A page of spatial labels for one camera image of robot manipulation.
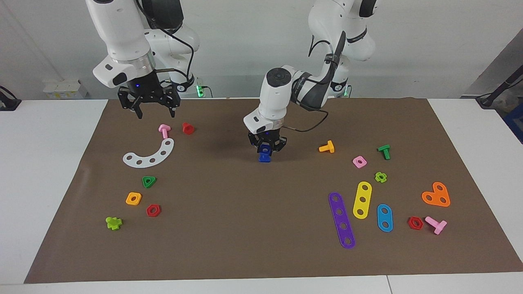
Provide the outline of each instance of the brown paper mat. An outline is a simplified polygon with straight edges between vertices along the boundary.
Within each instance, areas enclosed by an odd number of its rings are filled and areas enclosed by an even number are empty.
[[[522,271],[523,266],[450,139],[424,99],[331,99],[329,118],[308,133],[282,130],[287,146],[258,162],[242,118],[257,100],[184,100],[171,119],[158,105],[138,120],[111,100],[54,217],[26,283],[450,274]],[[288,125],[307,128],[322,114],[289,107]],[[187,136],[181,123],[196,132]],[[149,155],[173,127],[172,154],[161,164],[126,166],[127,152]],[[332,140],[334,154],[318,146]],[[386,161],[376,148],[391,145]],[[369,162],[357,169],[352,159]],[[388,181],[374,180],[384,172]],[[143,176],[156,176],[150,189]],[[360,181],[372,184],[369,215],[352,215]],[[451,206],[421,200],[443,182]],[[143,195],[138,206],[129,192]],[[340,246],[328,194],[344,197],[356,247]],[[146,207],[162,213],[148,217]],[[377,227],[376,208],[388,204],[394,230]],[[446,220],[441,235],[410,216]],[[110,231],[107,216],[120,217]]]

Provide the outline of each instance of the white curved strip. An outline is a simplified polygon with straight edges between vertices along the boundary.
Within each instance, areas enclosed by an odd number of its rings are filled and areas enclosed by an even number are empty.
[[[146,168],[155,166],[156,164],[164,161],[174,148],[174,140],[167,138],[162,141],[160,149],[151,156],[141,157],[136,155],[134,152],[129,152],[123,156],[123,162],[130,167],[135,168]]]

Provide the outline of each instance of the orange heart-shaped piece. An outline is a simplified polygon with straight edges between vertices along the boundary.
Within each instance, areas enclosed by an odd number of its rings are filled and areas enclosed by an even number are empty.
[[[430,205],[448,207],[450,205],[450,197],[445,185],[440,182],[434,182],[432,189],[434,192],[423,192],[423,201]]]

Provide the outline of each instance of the pink square nut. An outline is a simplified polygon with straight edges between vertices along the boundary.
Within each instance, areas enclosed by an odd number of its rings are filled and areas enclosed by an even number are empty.
[[[367,165],[367,161],[363,158],[363,156],[358,156],[353,159],[353,163],[357,168],[362,168]]]

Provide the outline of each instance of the plastic toy piece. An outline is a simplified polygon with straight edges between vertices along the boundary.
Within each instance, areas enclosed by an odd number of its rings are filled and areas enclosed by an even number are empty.
[[[383,156],[385,156],[385,160],[389,160],[391,158],[391,155],[389,153],[389,149],[391,148],[390,145],[383,145],[382,147],[378,148],[378,151],[383,152]]]
[[[374,179],[376,180],[376,182],[380,182],[383,184],[387,181],[387,175],[382,172],[377,172],[375,176],[376,177]]]
[[[430,205],[448,207],[450,205],[450,197],[445,185],[440,182],[434,182],[432,189],[434,192],[426,191],[422,193],[423,201]]]
[[[147,216],[149,217],[157,217],[158,214],[162,212],[162,209],[160,208],[160,205],[158,204],[151,204],[149,207],[147,207]]]
[[[151,188],[152,185],[156,182],[156,177],[143,177],[142,178],[142,184],[143,187],[146,189]]]
[[[107,217],[105,222],[107,223],[107,228],[113,231],[120,230],[120,226],[123,224],[121,219],[112,217]]]
[[[419,231],[423,228],[423,221],[419,217],[411,217],[408,219],[408,226]]]
[[[270,145],[262,144],[260,146],[260,157],[258,161],[260,162],[270,162]]]
[[[187,135],[190,135],[195,132],[195,128],[188,122],[184,122],[181,124],[181,130]]]
[[[446,221],[437,222],[431,217],[426,217],[425,221],[434,227],[434,233],[436,235],[439,235],[439,233],[441,233],[441,231],[443,231],[443,228],[447,225]]]
[[[151,156],[141,157],[136,153],[129,152],[123,156],[123,162],[130,167],[146,168],[155,166],[164,161],[174,148],[174,140],[171,138],[164,139],[160,149]]]
[[[169,138],[169,136],[167,135],[168,131],[170,131],[170,126],[168,125],[160,125],[160,127],[158,128],[158,132],[162,133],[164,139]]]
[[[353,163],[357,168],[362,168],[367,165],[367,161],[363,158],[363,156],[358,156],[353,159]]]
[[[331,153],[334,153],[334,145],[332,144],[332,141],[331,140],[328,140],[327,141],[327,145],[325,146],[321,146],[319,148],[320,152],[325,152],[325,151],[329,151]]]
[[[142,194],[136,192],[130,192],[127,195],[126,203],[129,205],[138,205],[142,200]]]
[[[350,227],[349,217],[343,204],[343,198],[338,193],[330,193],[328,202],[331,205],[332,217],[338,231],[339,243],[345,249],[351,249],[356,246],[353,230]]]
[[[353,214],[356,218],[362,220],[367,217],[367,214],[369,213],[371,194],[372,186],[368,182],[360,182],[358,184],[353,207]]]
[[[383,203],[378,205],[378,227],[385,233],[389,233],[394,228],[392,209]]]

